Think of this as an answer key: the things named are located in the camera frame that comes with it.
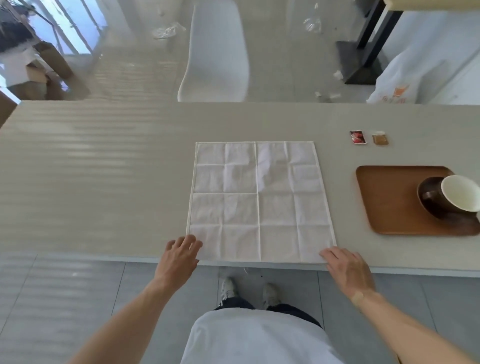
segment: wooden tray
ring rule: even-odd
[[[428,213],[417,196],[417,187],[427,177],[454,174],[447,167],[360,166],[357,168],[368,221],[379,234],[478,235],[480,222],[454,226]]]

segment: black pants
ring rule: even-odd
[[[250,310],[255,309],[255,307],[253,307],[250,304],[250,302],[248,302],[247,300],[244,300],[241,297],[230,297],[230,298],[227,298],[226,300],[223,300],[221,305],[217,307],[214,311],[221,310],[222,308],[232,308],[232,307],[248,308]],[[317,320],[315,320],[312,316],[310,316],[308,313],[305,313],[302,310],[299,310],[298,308],[290,306],[289,304],[286,304],[286,303],[281,303],[276,306],[268,306],[267,311],[280,312],[282,314],[292,315],[321,327],[320,323]]]

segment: white shirt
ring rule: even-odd
[[[272,311],[223,308],[192,327],[181,364],[343,364],[311,322]]]

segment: shoe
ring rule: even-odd
[[[278,294],[278,287],[272,283],[267,283],[264,285],[264,309],[267,309],[269,306],[276,306],[280,303]]]
[[[237,286],[231,277],[225,278],[222,285],[222,301],[227,298],[237,297]]]

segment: brown mug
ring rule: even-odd
[[[422,194],[422,198],[447,212],[471,214],[480,211],[480,186],[463,176],[452,175],[439,180]]]

